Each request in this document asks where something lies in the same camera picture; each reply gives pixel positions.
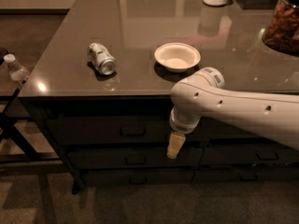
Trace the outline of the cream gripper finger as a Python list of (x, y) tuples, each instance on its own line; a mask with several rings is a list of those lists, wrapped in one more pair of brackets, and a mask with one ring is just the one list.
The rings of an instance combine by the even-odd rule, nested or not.
[(168, 147), (168, 148), (167, 148), (166, 156), (167, 156), (169, 159), (175, 159), (175, 158), (178, 156), (179, 152), (180, 152), (180, 149), (179, 149), (179, 148)]

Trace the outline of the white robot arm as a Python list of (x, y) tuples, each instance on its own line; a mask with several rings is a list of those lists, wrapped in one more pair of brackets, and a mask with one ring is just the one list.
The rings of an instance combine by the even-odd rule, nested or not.
[(223, 75), (203, 68), (177, 82), (169, 123), (167, 157), (174, 159), (200, 118), (208, 117), (299, 149), (299, 97), (286, 94), (228, 91)]

